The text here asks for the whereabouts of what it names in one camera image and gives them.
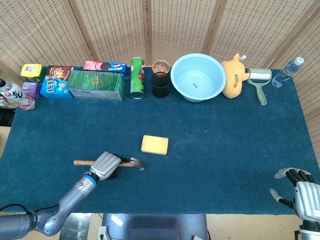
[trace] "yellow plush toy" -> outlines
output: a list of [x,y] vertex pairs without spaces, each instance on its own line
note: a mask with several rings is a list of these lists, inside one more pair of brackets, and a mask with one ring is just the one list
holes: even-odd
[[226,74],[226,84],[222,93],[228,99],[233,99],[241,93],[242,82],[250,77],[250,73],[246,73],[245,65],[239,61],[239,53],[221,64]]

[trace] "blue carpet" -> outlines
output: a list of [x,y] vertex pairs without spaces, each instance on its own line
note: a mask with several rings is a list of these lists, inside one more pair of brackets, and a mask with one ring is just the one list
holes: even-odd
[[[0,206],[55,205],[89,170],[73,160],[104,151],[141,159],[145,170],[122,168],[76,212],[293,214],[269,193],[294,196],[289,180],[274,174],[296,167],[320,179],[293,81],[264,86],[261,106],[246,82],[235,99],[192,103],[173,86],[168,97],[153,97],[150,78],[147,68],[140,100],[129,97],[126,79],[123,102],[42,97],[34,110],[18,109],[0,161]],[[168,154],[141,152],[143,135],[169,138]]]

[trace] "black cable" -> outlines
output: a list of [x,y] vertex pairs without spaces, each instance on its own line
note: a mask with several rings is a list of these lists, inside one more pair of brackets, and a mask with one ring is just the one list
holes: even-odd
[[34,212],[36,213],[36,212],[39,212],[40,210],[53,209],[53,208],[58,207],[58,206],[59,206],[59,204],[56,204],[56,205],[53,205],[53,206],[48,206],[48,207],[43,207],[43,208],[39,208],[37,210],[34,210]]
[[7,208],[10,208],[10,207],[13,207],[13,206],[16,206],[16,207],[20,207],[22,208],[27,214],[30,213],[30,211],[23,205],[19,204],[19,203],[12,203],[12,204],[9,204],[9,205],[6,205],[6,206],[3,206],[0,208],[0,212],[4,209],[7,209]]

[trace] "robot finger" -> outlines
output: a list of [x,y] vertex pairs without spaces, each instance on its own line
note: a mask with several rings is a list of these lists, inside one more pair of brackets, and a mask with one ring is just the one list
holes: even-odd
[[281,196],[279,196],[279,194],[276,192],[276,190],[270,188],[270,193],[272,195],[272,197],[278,202],[281,203],[283,205],[286,205],[287,207],[289,207],[290,209],[295,209],[294,208],[294,203],[292,201],[289,201]]
[[304,174],[306,174],[306,175],[311,175],[309,172],[307,172],[307,171],[305,171],[305,170],[302,170],[302,169],[299,169],[299,168],[294,168],[294,167],[287,167],[287,168],[280,169],[280,170],[274,175],[274,178],[276,178],[276,179],[281,179],[281,178],[286,177],[286,172],[289,171],[289,170],[296,170],[297,172],[302,171],[302,172],[303,172]]
[[294,169],[290,169],[286,171],[285,175],[295,187],[297,186],[297,182],[302,181],[302,178],[298,175],[298,173]]
[[[125,157],[118,156],[117,154],[113,154],[113,155],[115,155],[116,157],[118,157],[118,158],[121,159],[121,162],[120,162],[121,164],[127,162],[127,159],[126,159]],[[109,180],[109,179],[115,179],[116,176],[118,176],[119,171],[120,171],[120,167],[117,167],[117,168],[114,170],[114,172],[107,178],[107,180]]]
[[308,182],[308,178],[307,178],[306,174],[302,170],[298,170],[297,173],[303,179],[304,182]]
[[306,175],[306,177],[308,178],[308,182],[314,183],[314,184],[316,183],[314,177],[311,174]]

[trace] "woven wall panel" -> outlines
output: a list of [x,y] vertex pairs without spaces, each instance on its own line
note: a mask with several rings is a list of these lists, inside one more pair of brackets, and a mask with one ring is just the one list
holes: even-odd
[[152,58],[173,64],[202,51],[215,0],[152,0]]
[[62,0],[0,5],[0,61],[18,76],[24,63],[79,66],[88,59]]
[[307,115],[320,109],[320,16],[303,31],[274,67],[282,69],[299,56],[304,57],[305,62],[293,79],[304,115]]
[[133,57],[145,59],[141,0],[74,2],[98,61],[130,64]]
[[308,125],[314,152],[320,164],[320,120]]
[[210,55],[245,54],[246,67],[261,67],[314,1],[227,0]]

